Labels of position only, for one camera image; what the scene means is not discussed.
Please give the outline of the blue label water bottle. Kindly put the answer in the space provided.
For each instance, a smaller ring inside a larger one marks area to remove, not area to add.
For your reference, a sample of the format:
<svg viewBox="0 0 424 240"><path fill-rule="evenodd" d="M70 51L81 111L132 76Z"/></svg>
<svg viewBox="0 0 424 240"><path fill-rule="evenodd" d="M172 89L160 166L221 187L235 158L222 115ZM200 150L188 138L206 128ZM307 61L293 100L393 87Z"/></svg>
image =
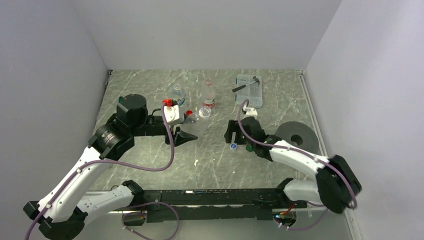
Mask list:
<svg viewBox="0 0 424 240"><path fill-rule="evenodd" d="M186 102L186 92L181 84L176 83L171 89L171 98L177 102L177 104L182 107Z"/></svg>

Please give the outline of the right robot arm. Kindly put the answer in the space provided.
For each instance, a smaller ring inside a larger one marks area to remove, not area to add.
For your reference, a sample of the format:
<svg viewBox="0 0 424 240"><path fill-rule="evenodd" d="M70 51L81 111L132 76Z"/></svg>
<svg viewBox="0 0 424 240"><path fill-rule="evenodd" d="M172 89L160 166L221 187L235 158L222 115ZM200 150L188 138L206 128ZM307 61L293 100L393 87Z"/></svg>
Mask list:
<svg viewBox="0 0 424 240"><path fill-rule="evenodd" d="M341 214L358 206L356 197L362 190L359 180L342 156L319 155L318 138L306 124L288 121L274 134L267 134L254 117L229 120L224 139L226 143L245 145L258 157L287 165L309 178L286 178L281 182L275 189L280 207L287 208L297 201L314 202Z"/></svg>

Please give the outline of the red label clear bottle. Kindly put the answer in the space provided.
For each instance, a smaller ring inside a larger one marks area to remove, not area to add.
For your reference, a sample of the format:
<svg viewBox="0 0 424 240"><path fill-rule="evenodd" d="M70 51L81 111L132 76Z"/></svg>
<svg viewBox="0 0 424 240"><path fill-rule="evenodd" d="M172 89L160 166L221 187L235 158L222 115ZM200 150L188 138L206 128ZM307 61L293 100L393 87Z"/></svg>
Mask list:
<svg viewBox="0 0 424 240"><path fill-rule="evenodd" d="M213 109L215 107L216 94L213 86L213 81L211 79L205 80L201 89L201 96L203 106L209 107L210 109Z"/></svg>

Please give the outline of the clear unlabeled plastic bottle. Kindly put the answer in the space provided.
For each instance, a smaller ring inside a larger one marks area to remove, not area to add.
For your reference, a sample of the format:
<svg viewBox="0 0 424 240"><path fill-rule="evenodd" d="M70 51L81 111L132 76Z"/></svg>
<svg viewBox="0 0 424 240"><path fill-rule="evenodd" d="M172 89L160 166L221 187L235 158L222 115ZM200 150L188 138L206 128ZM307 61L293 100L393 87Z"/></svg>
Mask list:
<svg viewBox="0 0 424 240"><path fill-rule="evenodd" d="M180 130L184 134L201 137L211 123L211 115L212 109L208 106L203 106L184 120Z"/></svg>

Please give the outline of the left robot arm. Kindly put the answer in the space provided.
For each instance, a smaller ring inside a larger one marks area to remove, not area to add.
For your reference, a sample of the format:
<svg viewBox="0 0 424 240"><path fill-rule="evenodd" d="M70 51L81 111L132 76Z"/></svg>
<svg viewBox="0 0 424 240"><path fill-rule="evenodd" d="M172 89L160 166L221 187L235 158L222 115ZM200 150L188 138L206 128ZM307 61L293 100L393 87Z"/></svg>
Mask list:
<svg viewBox="0 0 424 240"><path fill-rule="evenodd" d="M120 97L115 113L90 138L81 157L61 182L44 198L29 201L23 211L49 240L72 240L96 218L111 211L143 209L155 200L133 180L93 198L85 198L91 185L135 145L136 137L165 136L172 149L185 142L172 127L184 122L186 112L175 100L165 99L160 115L149 112L140 94Z"/></svg>

